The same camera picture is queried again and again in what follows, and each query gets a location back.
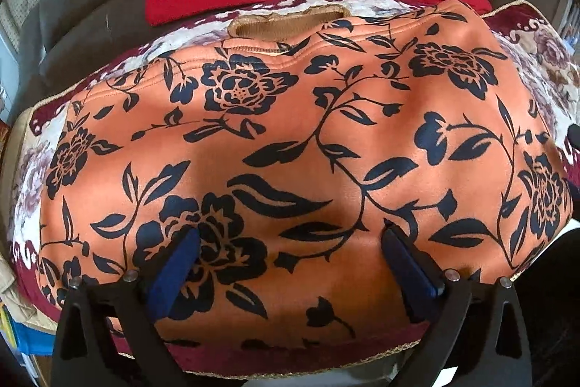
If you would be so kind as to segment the blue plastic bag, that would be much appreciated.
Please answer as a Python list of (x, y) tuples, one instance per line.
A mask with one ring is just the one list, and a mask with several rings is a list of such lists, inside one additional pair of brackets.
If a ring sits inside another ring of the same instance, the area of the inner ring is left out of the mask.
[(12, 322), (12, 328), (19, 351), (25, 355), (50, 357), (53, 353), (55, 336), (29, 328), (19, 322)]

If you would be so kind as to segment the beige quilted cloth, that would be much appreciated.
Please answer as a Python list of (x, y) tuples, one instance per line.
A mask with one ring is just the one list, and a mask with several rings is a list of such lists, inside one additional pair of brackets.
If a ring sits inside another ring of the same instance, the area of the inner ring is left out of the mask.
[(1, 301), (15, 322), (34, 330), (55, 335), (57, 323), (36, 308), (19, 290), (15, 272), (3, 255), (0, 256)]

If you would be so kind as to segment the orange black floral garment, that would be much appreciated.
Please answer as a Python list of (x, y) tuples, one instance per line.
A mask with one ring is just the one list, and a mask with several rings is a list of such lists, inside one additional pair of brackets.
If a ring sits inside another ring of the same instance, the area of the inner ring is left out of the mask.
[(449, 0), (285, 43), (183, 47), (77, 93), (46, 172), (36, 280), (57, 318), (74, 278), (113, 282), (195, 230), (164, 338), (342, 344), (408, 327), (386, 224), (491, 283), (571, 213), (530, 92)]

